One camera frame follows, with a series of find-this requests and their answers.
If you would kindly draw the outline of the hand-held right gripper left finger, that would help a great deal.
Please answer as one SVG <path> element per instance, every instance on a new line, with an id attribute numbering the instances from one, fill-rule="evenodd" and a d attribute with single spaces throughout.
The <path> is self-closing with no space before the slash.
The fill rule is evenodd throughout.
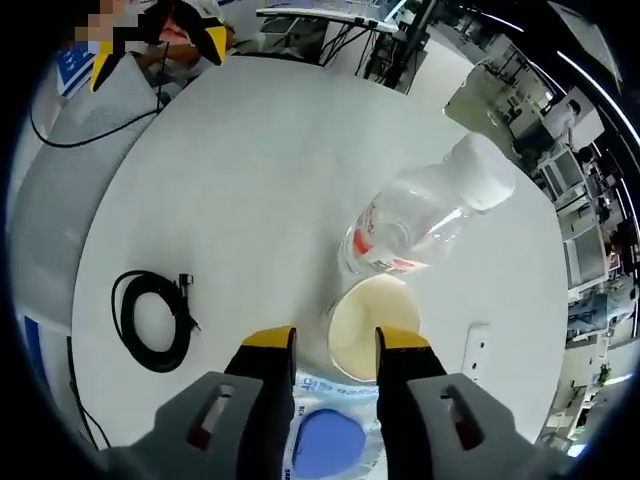
<path id="1" fill-rule="evenodd" d="M 102 454 L 109 479 L 279 479 L 294 416 L 296 329 L 246 338 L 223 372 L 161 405 L 150 432 Z"/>

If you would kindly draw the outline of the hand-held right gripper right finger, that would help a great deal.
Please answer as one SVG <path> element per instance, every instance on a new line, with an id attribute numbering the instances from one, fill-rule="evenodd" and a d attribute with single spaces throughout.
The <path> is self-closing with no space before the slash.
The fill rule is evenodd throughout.
<path id="1" fill-rule="evenodd" d="M 391 479 L 552 479 L 555 455 L 516 430 L 511 411 L 428 340 L 377 327 L 377 416 Z"/>

